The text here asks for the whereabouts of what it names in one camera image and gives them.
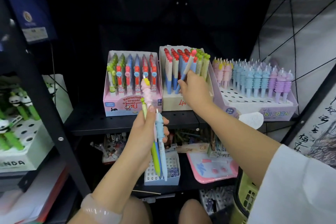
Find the wooden stick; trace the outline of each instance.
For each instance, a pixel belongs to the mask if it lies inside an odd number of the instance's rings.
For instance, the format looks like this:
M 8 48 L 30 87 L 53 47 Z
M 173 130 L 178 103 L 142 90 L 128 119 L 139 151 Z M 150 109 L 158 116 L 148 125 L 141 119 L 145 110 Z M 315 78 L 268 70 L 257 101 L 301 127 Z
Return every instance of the wooden stick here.
M 157 192 L 150 192 L 150 191 L 142 191 L 142 190 L 135 190 L 135 189 L 133 189 L 132 191 L 135 191 L 135 192 L 143 192 L 143 193 L 151 193 L 151 194 L 157 194 L 157 195 L 161 195 L 161 193 L 157 193 Z

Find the metal frame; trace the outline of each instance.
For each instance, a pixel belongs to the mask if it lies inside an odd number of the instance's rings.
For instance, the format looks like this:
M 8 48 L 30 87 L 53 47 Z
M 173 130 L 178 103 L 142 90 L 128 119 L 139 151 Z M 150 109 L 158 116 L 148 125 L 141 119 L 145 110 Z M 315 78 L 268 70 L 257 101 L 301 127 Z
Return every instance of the metal frame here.
M 289 145 L 294 137 L 299 133 L 300 129 L 304 126 L 305 122 L 314 113 L 316 108 L 320 105 L 325 96 L 333 88 L 336 83 L 336 65 L 330 70 L 327 77 L 322 82 L 321 86 L 315 92 L 309 103 L 306 105 L 305 109 L 299 115 L 296 123 L 290 128 L 287 134 L 282 139 L 281 143 L 284 145 Z
M 71 136 L 66 134 L 61 117 L 50 98 L 45 82 L 34 63 L 32 55 L 26 49 L 26 40 L 16 22 L 9 1 L 0 0 L 0 8 L 1 21 L 3 22 L 1 30 L 7 35 L 6 40 L 2 42 L 4 50 L 2 54 L 8 59 L 19 76 L 21 85 L 34 103 L 61 158 L 67 163 L 74 182 L 82 196 L 85 196 L 91 190 L 86 183 L 79 162 L 69 143 L 68 138 Z

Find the person's left hand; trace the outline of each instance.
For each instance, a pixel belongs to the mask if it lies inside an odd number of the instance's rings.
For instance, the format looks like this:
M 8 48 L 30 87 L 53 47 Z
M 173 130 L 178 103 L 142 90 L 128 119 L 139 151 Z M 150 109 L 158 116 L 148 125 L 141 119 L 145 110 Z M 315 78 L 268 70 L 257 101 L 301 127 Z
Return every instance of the person's left hand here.
M 151 105 L 147 110 L 146 120 L 144 112 L 140 111 L 133 122 L 132 130 L 129 134 L 126 146 L 121 154 L 123 157 L 132 158 L 134 165 L 137 165 L 138 176 L 140 176 L 148 167 L 152 158 L 151 147 L 154 142 L 154 126 L 155 126 L 155 108 Z M 163 124 L 167 125 L 169 120 L 163 117 Z M 164 127 L 165 138 L 163 142 L 167 142 L 169 131 Z

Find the person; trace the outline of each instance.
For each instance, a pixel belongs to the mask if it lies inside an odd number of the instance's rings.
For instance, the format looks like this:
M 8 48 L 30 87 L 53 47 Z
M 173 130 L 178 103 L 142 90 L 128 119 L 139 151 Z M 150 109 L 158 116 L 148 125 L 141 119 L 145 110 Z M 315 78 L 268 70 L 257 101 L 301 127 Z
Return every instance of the person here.
M 259 187 L 248 224 L 335 222 L 336 171 L 333 168 L 281 145 L 222 111 L 212 102 L 204 79 L 192 71 L 187 74 L 187 82 L 179 80 L 178 83 L 184 101 L 212 127 L 232 158 Z M 90 201 L 82 203 L 70 224 L 152 222 L 148 207 L 130 195 L 151 158 L 154 122 L 152 106 L 146 120 L 142 112 L 138 114 L 120 158 L 98 184 Z M 109 216 L 102 217 L 103 211 Z M 212 222 L 193 199 L 182 207 L 179 223 Z

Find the leg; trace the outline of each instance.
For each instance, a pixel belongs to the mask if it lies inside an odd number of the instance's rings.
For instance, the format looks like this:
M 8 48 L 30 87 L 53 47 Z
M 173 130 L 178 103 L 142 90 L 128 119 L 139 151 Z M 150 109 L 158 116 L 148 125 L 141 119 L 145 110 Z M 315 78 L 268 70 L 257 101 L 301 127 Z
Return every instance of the leg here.
M 153 223 L 151 209 L 140 199 L 130 197 L 126 202 L 123 219 L 120 224 L 150 224 Z
M 183 205 L 180 216 L 178 218 L 179 224 L 212 224 L 210 217 L 195 199 L 189 199 Z

